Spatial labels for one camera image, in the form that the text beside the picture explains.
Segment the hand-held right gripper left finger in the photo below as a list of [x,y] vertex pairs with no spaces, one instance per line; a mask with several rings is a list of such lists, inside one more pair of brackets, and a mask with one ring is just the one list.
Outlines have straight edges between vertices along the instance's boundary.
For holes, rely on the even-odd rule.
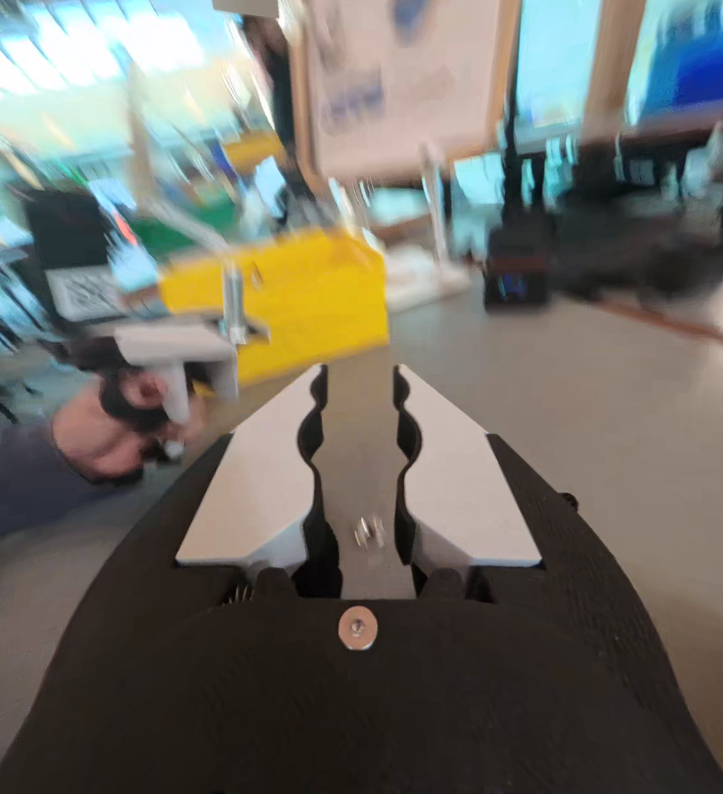
[[302,597],[339,597],[343,575],[314,463],[328,367],[316,364],[232,433],[176,554],[185,570],[229,568],[254,588],[281,569]]

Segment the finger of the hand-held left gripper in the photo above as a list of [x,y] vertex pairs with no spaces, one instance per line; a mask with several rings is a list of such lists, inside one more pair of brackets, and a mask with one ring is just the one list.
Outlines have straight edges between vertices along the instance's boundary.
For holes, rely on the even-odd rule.
[[270,328],[256,318],[230,317],[217,323],[219,335],[227,343],[221,357],[209,363],[209,385],[219,399],[237,399],[240,391],[238,356],[249,344],[270,343]]

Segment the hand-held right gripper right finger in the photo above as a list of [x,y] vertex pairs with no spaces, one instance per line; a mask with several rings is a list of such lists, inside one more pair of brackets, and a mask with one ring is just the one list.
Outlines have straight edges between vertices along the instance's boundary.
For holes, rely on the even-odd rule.
[[543,557],[492,447],[492,436],[405,365],[393,371],[395,541],[415,578],[436,570],[467,584],[477,569],[533,569]]

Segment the steel hex bolt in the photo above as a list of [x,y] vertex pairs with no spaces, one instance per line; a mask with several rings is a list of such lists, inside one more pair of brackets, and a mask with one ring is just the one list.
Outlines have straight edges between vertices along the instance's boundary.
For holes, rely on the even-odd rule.
[[230,262],[222,270],[223,330],[235,346],[248,342],[248,323],[245,309],[244,279],[241,270]]

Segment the person's left forearm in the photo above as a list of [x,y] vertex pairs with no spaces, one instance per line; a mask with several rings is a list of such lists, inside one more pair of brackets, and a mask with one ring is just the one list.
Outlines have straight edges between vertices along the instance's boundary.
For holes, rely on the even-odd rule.
[[109,495],[121,477],[89,479],[52,440],[50,422],[0,432],[0,540]]

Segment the person's left hand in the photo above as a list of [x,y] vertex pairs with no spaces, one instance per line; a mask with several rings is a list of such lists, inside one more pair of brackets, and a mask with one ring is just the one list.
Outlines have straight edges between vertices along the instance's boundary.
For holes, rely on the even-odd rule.
[[168,422],[152,432],[140,432],[106,413],[100,403],[104,379],[93,376],[53,415],[50,433],[55,446],[80,475],[91,482],[112,480],[137,471],[153,448],[173,443],[185,447],[202,435],[208,403],[190,397],[189,419]]

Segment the yellow plastic bin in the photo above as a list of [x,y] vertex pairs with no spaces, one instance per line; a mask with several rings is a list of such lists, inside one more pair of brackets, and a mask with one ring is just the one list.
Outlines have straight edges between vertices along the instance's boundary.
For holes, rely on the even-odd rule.
[[168,311],[221,310],[225,263],[243,275],[246,314],[270,333],[238,353],[242,386],[389,344],[384,256],[353,234],[312,229],[176,261],[158,287]]

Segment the black box with screen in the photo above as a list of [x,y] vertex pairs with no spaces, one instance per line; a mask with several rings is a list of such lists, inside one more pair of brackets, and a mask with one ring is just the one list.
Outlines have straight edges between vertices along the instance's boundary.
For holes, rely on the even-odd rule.
[[539,225],[501,226],[488,233],[483,264],[486,313],[546,306],[551,300],[552,249]]

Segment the white stand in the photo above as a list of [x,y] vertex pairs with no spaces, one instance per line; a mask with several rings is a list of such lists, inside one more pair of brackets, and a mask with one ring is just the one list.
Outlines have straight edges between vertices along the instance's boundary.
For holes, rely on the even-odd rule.
[[422,148],[422,187],[430,217],[432,248],[405,243],[384,253],[385,301],[390,315],[404,313],[467,291],[468,269],[450,254],[445,212],[445,188],[439,148]]

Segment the white poster board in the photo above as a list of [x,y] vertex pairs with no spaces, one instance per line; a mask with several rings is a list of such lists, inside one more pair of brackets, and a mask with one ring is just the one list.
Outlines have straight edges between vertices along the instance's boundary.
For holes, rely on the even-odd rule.
[[313,168],[398,181],[485,152],[503,118],[522,3],[303,2]]

